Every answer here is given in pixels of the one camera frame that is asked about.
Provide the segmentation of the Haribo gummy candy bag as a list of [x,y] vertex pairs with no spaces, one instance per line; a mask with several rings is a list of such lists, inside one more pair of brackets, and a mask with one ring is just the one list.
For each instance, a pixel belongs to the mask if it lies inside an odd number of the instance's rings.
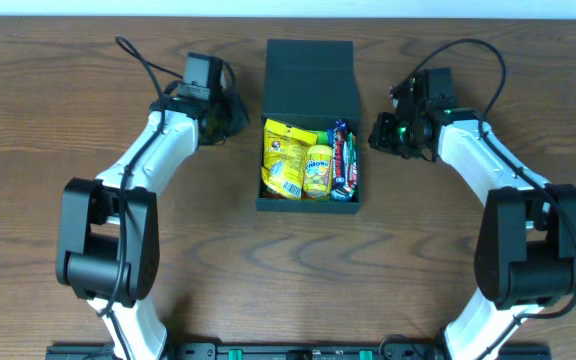
[[332,146],[335,142],[334,131],[331,129],[325,131],[315,131],[314,134],[317,136],[317,145]]

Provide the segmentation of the blue Oreo cookie pack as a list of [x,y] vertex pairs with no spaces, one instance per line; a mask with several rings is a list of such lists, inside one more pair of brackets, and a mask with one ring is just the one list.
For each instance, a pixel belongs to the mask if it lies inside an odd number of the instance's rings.
[[[344,150],[344,160],[345,160],[345,165],[344,165],[344,170],[345,170],[345,176],[346,176],[346,150]],[[336,201],[336,202],[349,202],[352,197],[349,197],[348,192],[345,190],[345,184],[346,184],[346,178],[345,178],[345,183],[337,189],[333,189],[331,187],[331,192],[330,192],[330,198],[332,201]]]

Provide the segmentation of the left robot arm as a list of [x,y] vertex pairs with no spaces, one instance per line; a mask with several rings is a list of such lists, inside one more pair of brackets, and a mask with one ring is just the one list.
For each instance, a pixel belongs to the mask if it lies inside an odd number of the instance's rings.
[[54,345],[49,359],[164,359],[168,331],[152,296],[160,260],[158,199],[182,162],[249,122],[231,65],[190,53],[158,87],[144,130],[94,179],[71,179],[60,214],[56,277],[102,319],[105,345]]

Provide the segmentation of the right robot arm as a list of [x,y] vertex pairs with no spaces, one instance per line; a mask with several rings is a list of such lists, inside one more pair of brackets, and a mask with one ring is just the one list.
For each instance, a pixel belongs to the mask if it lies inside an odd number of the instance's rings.
[[390,90],[369,144],[405,159],[442,161],[484,206],[474,258],[475,293],[440,330],[424,359],[497,359],[529,319],[576,304],[576,187],[527,168],[486,117],[459,107],[448,68],[416,71]]

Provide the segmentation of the yellow Hacks candy bag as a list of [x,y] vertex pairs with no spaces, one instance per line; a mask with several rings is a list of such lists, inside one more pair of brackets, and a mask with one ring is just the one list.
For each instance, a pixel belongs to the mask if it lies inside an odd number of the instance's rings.
[[271,192],[292,200],[302,198],[307,151],[317,139],[314,132],[266,120],[261,178]]

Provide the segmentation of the dark green box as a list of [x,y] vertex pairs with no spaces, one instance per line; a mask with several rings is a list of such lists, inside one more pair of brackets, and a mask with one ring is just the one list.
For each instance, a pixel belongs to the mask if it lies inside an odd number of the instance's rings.
[[356,214],[362,205],[361,105],[352,41],[267,41],[261,110],[266,120],[308,131],[327,132],[344,120],[356,147],[357,186],[348,201],[287,199],[272,194],[259,171],[256,209],[269,212]]

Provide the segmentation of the yellow Mentos bottle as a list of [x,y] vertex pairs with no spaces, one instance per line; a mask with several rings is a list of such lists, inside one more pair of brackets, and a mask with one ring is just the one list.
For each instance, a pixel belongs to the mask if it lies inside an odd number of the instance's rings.
[[304,170],[303,191],[307,198],[328,197],[331,191],[333,150],[328,145],[315,145],[308,149]]

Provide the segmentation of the red green KitKat bar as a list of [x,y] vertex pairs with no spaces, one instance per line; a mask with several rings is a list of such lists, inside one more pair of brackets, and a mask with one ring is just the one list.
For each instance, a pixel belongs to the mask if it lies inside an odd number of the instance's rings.
[[349,133],[345,145],[346,150],[346,184],[345,190],[352,197],[357,185],[357,145],[356,136]]

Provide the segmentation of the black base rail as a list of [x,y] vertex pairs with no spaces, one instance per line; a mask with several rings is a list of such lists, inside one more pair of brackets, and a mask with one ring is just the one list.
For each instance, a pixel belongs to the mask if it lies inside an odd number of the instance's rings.
[[[53,345],[46,349],[47,360],[114,359],[111,345]],[[379,346],[315,345],[215,345],[213,343],[180,343],[167,345],[160,359],[169,360],[410,360],[448,359],[431,344],[403,341]],[[504,345],[497,359],[550,360],[545,345]]]

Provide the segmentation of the purple Dairy Milk bar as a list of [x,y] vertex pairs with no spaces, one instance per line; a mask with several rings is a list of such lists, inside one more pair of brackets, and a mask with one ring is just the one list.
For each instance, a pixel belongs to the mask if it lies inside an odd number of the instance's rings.
[[329,144],[333,150],[332,188],[340,188],[345,183],[344,150],[348,136],[348,127],[345,119],[338,119],[335,126],[328,131]]

